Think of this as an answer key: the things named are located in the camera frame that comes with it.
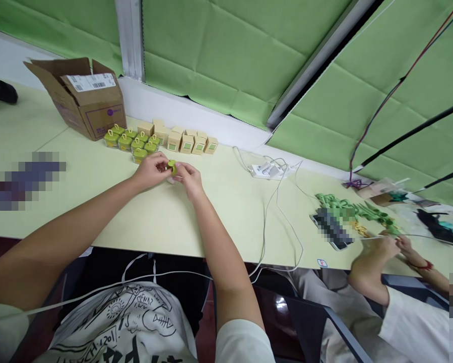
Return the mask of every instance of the table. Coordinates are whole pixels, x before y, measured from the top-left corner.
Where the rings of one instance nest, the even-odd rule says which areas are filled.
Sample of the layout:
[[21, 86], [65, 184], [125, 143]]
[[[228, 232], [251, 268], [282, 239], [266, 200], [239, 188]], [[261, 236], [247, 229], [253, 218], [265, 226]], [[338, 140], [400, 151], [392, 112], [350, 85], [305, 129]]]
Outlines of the table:
[[[36, 150], [58, 152], [60, 160], [67, 163], [67, 171], [60, 174], [60, 181], [50, 183], [46, 192], [38, 193], [37, 201], [27, 202], [25, 210], [0, 211], [0, 236], [24, 238], [46, 222], [129, 177], [137, 165], [129, 153], [108, 149], [102, 141], [92, 142], [68, 128], [45, 92], [15, 86], [20, 94], [19, 103], [16, 106], [0, 103], [0, 135], [6, 135], [8, 142], [16, 145], [11, 149], [0, 148], [0, 171], [11, 170], [13, 162], [26, 159]], [[138, 122], [127, 118], [127, 124], [133, 128]], [[252, 178], [238, 162], [235, 151], [224, 145], [220, 145], [214, 155], [161, 151], [167, 157], [191, 163], [201, 171], [205, 191], [243, 259], [258, 262], [264, 209], [279, 182]], [[297, 182], [310, 196], [335, 194], [354, 203], [363, 201], [352, 190], [343, 188], [339, 180], [305, 169], [299, 170]], [[303, 243], [305, 252], [301, 267], [319, 268], [317, 260], [322, 259], [330, 268], [350, 269], [352, 261], [363, 250], [363, 242], [371, 243], [357, 240], [346, 250], [335, 251], [309, 218], [318, 203], [297, 188], [294, 177], [282, 181], [279, 205]], [[364, 219], [361, 222], [373, 233], [382, 230], [376, 222]], [[403, 227], [402, 220], [398, 220], [398, 224]], [[265, 235], [267, 248], [263, 263], [294, 266], [301, 247], [275, 199], [268, 209]], [[204, 256], [196, 217], [180, 184], [163, 183], [135, 197], [113, 218], [93, 245]], [[453, 247], [416, 238], [413, 238], [413, 245], [448, 276]], [[387, 264], [384, 272], [416, 276], [396, 259]]]

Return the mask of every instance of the small cardboard box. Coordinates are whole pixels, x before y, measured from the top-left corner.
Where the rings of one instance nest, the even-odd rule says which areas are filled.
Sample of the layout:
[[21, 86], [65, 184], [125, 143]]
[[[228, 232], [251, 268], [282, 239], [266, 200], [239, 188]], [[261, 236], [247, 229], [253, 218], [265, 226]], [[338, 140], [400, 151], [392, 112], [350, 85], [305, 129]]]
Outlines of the small cardboard box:
[[181, 146], [181, 137], [182, 134], [171, 131], [169, 133], [169, 137], [167, 138], [167, 149], [178, 152], [179, 147]]
[[118, 124], [127, 128], [122, 92], [113, 70], [88, 58], [23, 62], [38, 77], [72, 129], [102, 139]]
[[154, 124], [154, 126], [164, 126], [164, 121], [161, 120], [161, 119], [158, 119], [158, 118], [153, 118], [152, 119], [152, 123]]
[[178, 134], [182, 134], [184, 129], [181, 126], [174, 126], [171, 131], [177, 132]]
[[140, 134], [142, 131], [144, 131], [147, 136], [151, 137], [154, 134], [154, 124], [141, 122], [139, 126], [137, 126], [137, 132]]
[[191, 154], [202, 155], [205, 149], [206, 139], [201, 136], [195, 136], [195, 146], [193, 147]]
[[195, 138], [193, 136], [183, 135], [180, 152], [183, 154], [190, 154], [194, 145]]
[[171, 130], [165, 126], [154, 125], [154, 134], [159, 138], [159, 145], [167, 145], [167, 136], [170, 132]]
[[215, 153], [217, 147], [218, 147], [218, 140], [216, 140], [216, 138], [208, 136], [208, 139], [206, 140], [205, 154], [213, 155]]

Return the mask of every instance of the hand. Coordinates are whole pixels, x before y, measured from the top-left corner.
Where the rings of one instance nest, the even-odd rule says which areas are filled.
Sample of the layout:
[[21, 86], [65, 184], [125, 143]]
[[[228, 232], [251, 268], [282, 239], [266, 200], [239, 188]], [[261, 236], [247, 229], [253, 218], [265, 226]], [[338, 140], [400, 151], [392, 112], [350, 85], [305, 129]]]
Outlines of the hand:
[[146, 157], [137, 168], [131, 180], [138, 191], [151, 188], [167, 177], [172, 176], [172, 169], [166, 169], [169, 159], [162, 152], [156, 152]]
[[396, 238], [396, 240], [396, 244], [401, 249], [401, 253], [403, 255], [409, 255], [413, 253], [413, 247], [411, 246], [411, 240], [409, 238], [401, 234], [398, 236], [398, 238]]
[[177, 175], [174, 180], [180, 182], [186, 188], [187, 198], [193, 202], [205, 194], [201, 182], [201, 173], [188, 163], [176, 163]]
[[379, 253], [383, 254], [389, 259], [393, 258], [399, 252], [401, 252], [401, 249], [397, 246], [396, 240], [389, 235], [384, 234], [383, 237], [381, 237], [379, 240], [375, 239], [375, 241], [379, 241], [377, 247]]

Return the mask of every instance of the smartphone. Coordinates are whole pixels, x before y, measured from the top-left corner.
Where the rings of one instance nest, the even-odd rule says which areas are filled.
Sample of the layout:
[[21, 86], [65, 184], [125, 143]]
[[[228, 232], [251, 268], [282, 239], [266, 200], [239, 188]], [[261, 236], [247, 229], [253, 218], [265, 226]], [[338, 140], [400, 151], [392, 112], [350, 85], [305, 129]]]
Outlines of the smartphone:
[[323, 214], [311, 214], [310, 219], [323, 231], [325, 237], [336, 251], [342, 251], [351, 243], [349, 235], [342, 229], [339, 222], [326, 218]]

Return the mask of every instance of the person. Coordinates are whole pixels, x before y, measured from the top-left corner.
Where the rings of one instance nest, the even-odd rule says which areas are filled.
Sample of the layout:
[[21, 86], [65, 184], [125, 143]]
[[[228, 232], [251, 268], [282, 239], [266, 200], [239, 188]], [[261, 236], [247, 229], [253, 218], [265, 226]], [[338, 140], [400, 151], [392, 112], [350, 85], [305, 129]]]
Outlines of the person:
[[[448, 291], [449, 281], [425, 261], [406, 236], [384, 236], [372, 240], [347, 275], [343, 270], [297, 269], [288, 277], [299, 295], [328, 306], [343, 320], [374, 362], [448, 361], [448, 312], [407, 296], [381, 281], [386, 263], [401, 252], [407, 263], [434, 288]], [[385, 309], [376, 314], [366, 297]], [[321, 348], [324, 362], [355, 362], [340, 334], [327, 320]]]
[[[63, 269], [138, 193], [171, 176], [157, 152], [134, 175], [48, 222], [0, 257], [0, 317], [39, 308]], [[274, 362], [245, 264], [209, 201], [198, 170], [177, 163], [195, 210], [217, 297], [217, 362]], [[0, 319], [0, 361], [9, 361], [28, 328], [25, 315]], [[148, 281], [88, 297], [57, 328], [36, 361], [192, 362], [196, 347], [178, 299]]]

